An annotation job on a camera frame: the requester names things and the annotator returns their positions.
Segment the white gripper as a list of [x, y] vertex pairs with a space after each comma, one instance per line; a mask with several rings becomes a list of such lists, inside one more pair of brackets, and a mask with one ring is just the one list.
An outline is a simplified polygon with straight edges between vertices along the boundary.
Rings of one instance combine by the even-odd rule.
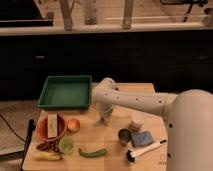
[[108, 116], [110, 116], [113, 111], [113, 105], [110, 103], [100, 103], [98, 105], [98, 110], [99, 110], [101, 117], [96, 122], [96, 125], [98, 125], [98, 126], [103, 125], [103, 124], [109, 125], [110, 117], [108, 117]]

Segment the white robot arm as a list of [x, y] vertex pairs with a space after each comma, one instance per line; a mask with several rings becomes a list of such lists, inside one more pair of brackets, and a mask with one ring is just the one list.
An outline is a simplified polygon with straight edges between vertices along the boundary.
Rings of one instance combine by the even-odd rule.
[[119, 105], [166, 118], [167, 171], [213, 171], [212, 93], [125, 92], [117, 90], [113, 79], [104, 78], [92, 94], [101, 115]]

